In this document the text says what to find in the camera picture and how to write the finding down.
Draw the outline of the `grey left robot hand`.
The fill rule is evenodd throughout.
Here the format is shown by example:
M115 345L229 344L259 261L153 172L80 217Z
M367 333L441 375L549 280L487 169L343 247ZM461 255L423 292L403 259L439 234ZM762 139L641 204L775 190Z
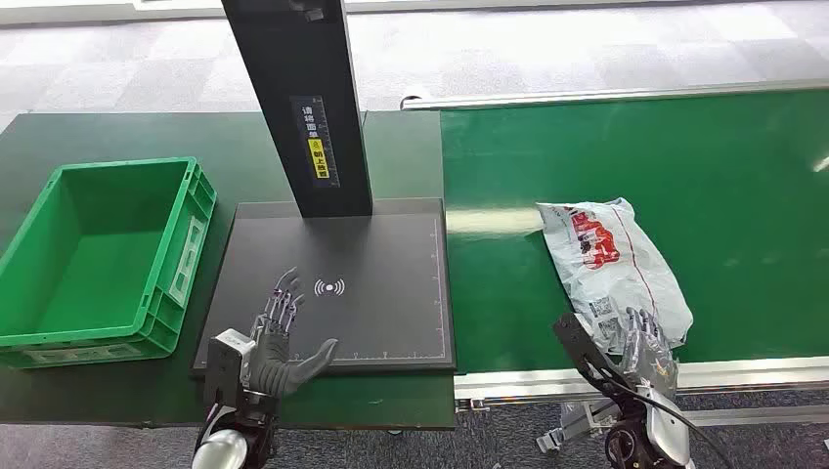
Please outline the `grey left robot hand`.
M249 388L277 399L294 394L325 371L339 345L336 338L329 338L313 356L302 362L290 361L291 326L304 303L300 287L295 267L284 272L251 327L256 348L250 362Z

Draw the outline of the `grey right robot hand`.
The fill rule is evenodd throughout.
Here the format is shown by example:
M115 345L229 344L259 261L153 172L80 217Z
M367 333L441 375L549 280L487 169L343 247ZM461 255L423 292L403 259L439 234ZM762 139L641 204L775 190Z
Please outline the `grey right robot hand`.
M645 309L626 307L628 326L619 367L632 384L647 381L662 395L676 394L678 369L662 327Z

